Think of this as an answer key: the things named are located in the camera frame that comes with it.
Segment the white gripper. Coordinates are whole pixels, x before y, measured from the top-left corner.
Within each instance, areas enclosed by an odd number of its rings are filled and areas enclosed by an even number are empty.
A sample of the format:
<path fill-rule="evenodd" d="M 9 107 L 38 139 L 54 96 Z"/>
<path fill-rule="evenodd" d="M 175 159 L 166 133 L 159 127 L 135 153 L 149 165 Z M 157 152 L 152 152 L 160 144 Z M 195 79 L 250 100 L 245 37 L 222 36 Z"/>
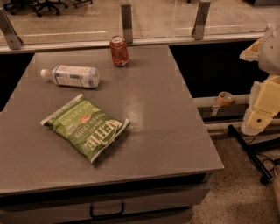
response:
<path fill-rule="evenodd" d="M 262 71 L 273 74 L 263 82 L 255 81 L 250 90 L 241 132 L 256 136 L 280 112 L 280 17 L 274 23 L 269 23 L 262 39 L 243 50 L 239 58 L 258 61 Z"/>

